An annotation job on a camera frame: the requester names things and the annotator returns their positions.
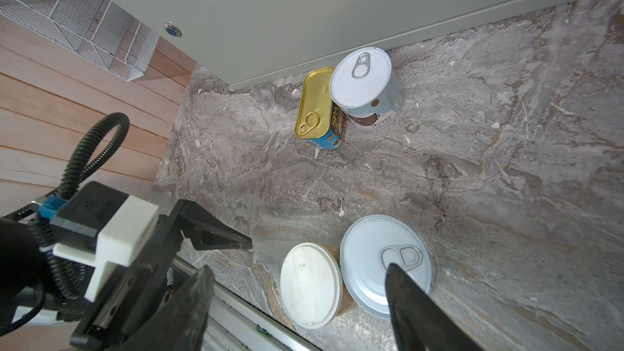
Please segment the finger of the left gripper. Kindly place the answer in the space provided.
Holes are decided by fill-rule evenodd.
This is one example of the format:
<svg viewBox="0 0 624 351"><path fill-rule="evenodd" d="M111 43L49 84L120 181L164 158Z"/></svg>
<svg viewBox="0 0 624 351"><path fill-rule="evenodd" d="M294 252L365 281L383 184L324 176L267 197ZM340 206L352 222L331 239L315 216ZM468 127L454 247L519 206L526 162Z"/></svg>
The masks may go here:
<svg viewBox="0 0 624 351"><path fill-rule="evenodd" d="M250 237L222 223L195 201L180 199L170 216L197 251L253 248Z"/></svg>

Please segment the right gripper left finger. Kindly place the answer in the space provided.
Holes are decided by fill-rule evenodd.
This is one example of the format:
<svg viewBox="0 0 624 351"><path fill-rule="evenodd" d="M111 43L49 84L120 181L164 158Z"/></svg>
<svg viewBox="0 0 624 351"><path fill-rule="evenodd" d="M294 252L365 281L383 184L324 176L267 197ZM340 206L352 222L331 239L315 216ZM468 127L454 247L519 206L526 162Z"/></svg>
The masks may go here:
<svg viewBox="0 0 624 351"><path fill-rule="evenodd" d="M175 293L155 316L118 350L199 350L207 328L215 278L207 266L201 268Z"/></svg>

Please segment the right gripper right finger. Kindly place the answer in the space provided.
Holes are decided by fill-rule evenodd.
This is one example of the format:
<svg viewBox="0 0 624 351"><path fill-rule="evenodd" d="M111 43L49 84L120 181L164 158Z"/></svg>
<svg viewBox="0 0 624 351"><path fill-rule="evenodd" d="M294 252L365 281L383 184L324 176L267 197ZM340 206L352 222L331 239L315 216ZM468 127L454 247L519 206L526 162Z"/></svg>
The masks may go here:
<svg viewBox="0 0 624 351"><path fill-rule="evenodd" d="M396 263L385 290L399 350L481 350Z"/></svg>

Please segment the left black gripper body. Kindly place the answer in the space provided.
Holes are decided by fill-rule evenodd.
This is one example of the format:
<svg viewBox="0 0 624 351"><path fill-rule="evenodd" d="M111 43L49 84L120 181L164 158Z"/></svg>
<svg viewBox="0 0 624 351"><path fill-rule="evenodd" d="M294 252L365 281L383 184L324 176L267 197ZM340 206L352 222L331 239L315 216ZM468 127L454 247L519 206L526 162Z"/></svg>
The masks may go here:
<svg viewBox="0 0 624 351"><path fill-rule="evenodd" d="M161 215L130 267L119 266L70 337L79 350L109 350L129 341L185 282L172 269L181 247L180 225Z"/></svg>

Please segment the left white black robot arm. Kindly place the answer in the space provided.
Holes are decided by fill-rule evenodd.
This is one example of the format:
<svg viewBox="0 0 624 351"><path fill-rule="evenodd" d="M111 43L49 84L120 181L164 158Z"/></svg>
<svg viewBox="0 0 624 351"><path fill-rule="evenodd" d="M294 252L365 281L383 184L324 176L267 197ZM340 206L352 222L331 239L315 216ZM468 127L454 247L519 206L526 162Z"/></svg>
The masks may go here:
<svg viewBox="0 0 624 351"><path fill-rule="evenodd" d="M182 241L196 250L253 245L194 201L178 201L169 215L134 197L120 206L76 200L52 211L53 226L69 232L102 224L95 249L40 246L27 225L3 219L1 304L33 292L30 312L3 319L3 334L47 309L79 317L70 342L81 350L198 350L215 278L208 268L184 272L175 264Z"/></svg>

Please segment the blue label can front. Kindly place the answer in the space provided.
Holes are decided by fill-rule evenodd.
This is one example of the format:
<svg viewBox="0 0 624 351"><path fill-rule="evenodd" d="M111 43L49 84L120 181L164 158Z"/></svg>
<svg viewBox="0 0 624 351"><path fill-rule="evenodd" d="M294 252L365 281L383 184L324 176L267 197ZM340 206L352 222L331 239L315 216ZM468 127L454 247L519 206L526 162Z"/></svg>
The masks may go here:
<svg viewBox="0 0 624 351"><path fill-rule="evenodd" d="M344 285L365 312L382 319L390 318L385 278L392 264L426 294L435 290L438 260L421 232L384 214L362 217L348 228L340 246Z"/></svg>

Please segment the gold flat sardine tin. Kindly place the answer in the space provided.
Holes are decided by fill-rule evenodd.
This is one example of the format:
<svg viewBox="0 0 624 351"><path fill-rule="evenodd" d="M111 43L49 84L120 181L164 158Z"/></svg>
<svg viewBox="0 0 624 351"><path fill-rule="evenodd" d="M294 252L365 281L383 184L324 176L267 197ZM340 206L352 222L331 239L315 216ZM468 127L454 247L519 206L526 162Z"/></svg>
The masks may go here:
<svg viewBox="0 0 624 351"><path fill-rule="evenodd" d="M322 150L340 147L345 134L346 116L330 95L333 73L334 68L328 67L307 75L294 129L298 139L311 141Z"/></svg>

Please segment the grey metal cabinet box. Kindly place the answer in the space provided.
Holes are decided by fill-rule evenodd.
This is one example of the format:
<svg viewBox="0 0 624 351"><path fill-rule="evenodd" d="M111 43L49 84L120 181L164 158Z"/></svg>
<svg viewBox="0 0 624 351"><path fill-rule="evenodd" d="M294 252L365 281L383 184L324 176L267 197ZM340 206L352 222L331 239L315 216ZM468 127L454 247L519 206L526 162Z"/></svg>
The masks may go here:
<svg viewBox="0 0 624 351"><path fill-rule="evenodd" d="M575 0L111 0L233 89Z"/></svg>

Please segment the teal label can back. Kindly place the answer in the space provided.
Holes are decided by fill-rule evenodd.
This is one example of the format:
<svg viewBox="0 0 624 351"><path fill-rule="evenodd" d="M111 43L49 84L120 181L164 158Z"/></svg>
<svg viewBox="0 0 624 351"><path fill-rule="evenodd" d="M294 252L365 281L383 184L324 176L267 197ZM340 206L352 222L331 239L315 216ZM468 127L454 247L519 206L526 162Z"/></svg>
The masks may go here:
<svg viewBox="0 0 624 351"><path fill-rule="evenodd" d="M384 128L401 113L404 96L385 50L366 47L343 58L331 75L330 95L363 130Z"/></svg>

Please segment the aluminium front rail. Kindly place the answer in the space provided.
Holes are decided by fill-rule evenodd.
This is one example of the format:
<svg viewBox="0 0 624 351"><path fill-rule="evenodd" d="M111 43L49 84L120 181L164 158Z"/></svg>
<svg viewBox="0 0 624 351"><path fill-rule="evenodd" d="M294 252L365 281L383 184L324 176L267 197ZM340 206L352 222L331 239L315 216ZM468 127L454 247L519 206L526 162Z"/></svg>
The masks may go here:
<svg viewBox="0 0 624 351"><path fill-rule="evenodd" d="M214 285L203 350L317 350L222 284Z"/></svg>

